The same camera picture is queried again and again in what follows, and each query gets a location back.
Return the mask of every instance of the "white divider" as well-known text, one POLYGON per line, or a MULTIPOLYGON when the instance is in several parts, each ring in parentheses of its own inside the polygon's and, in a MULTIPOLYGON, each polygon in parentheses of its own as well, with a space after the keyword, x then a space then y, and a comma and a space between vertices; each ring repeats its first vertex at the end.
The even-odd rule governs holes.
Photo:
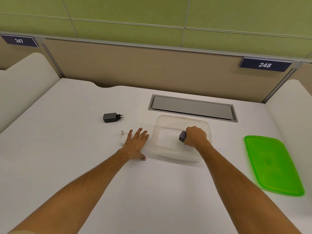
POLYGON ((60 77, 40 53, 33 53, 1 71, 0 133, 59 80, 60 77))
POLYGON ((312 194, 312 96, 295 79, 287 81, 266 103, 306 192, 312 194))

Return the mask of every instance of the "blue sign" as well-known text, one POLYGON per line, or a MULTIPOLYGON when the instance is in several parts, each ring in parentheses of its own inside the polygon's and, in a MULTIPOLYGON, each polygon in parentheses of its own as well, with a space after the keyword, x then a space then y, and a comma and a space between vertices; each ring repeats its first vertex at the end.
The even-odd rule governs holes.
POLYGON ((21 46, 30 46, 30 47, 39 47, 34 38, 32 37, 21 37, 13 35, 1 34, 1 37, 8 44, 21 45, 21 46))
POLYGON ((291 61, 263 60, 244 57, 239 67, 284 72, 291 64, 291 61))

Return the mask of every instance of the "green wall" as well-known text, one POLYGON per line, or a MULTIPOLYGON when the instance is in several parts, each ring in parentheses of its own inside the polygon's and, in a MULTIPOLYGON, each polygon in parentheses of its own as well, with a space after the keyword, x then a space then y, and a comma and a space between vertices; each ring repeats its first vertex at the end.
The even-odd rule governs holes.
POLYGON ((0 31, 312 58, 311 10, 312 0, 0 0, 0 31))

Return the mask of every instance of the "person's left arm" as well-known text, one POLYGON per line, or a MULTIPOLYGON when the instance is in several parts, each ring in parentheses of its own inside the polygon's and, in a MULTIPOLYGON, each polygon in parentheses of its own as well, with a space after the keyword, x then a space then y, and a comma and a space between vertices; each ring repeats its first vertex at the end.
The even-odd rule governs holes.
POLYGON ((32 231, 37 234, 76 234, 103 195, 117 172, 131 159, 146 160, 141 153, 149 135, 140 128, 132 130, 121 149, 113 156, 72 181, 18 224, 13 231, 32 231))

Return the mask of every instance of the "green plastic lid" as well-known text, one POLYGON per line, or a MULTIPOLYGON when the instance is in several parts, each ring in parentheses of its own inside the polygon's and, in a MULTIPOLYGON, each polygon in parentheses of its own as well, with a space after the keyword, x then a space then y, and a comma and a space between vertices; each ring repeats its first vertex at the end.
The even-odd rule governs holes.
POLYGON ((304 195, 300 177, 283 142, 248 135, 245 143, 255 176, 264 189, 285 195, 304 195))

